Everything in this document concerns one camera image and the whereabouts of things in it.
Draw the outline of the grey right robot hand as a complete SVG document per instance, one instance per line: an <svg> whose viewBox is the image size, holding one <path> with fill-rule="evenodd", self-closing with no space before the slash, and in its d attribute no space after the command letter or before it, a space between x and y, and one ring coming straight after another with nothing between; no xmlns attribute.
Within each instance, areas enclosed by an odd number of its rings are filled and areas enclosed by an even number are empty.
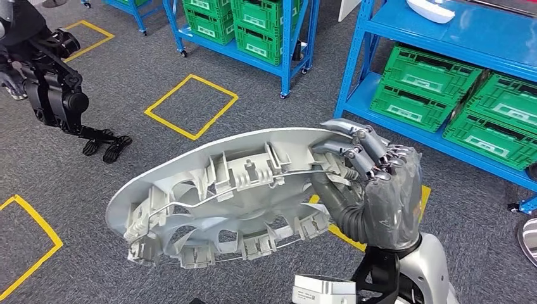
<svg viewBox="0 0 537 304"><path fill-rule="evenodd" d="M349 139L320 142L312 151L341 156L358 172L358 180L342 189L325 173L316 172L311 178L339 231L353 241L386 250L413 246L420 236L421 154L391 143L371 125L345 118L321 125Z"/></svg>

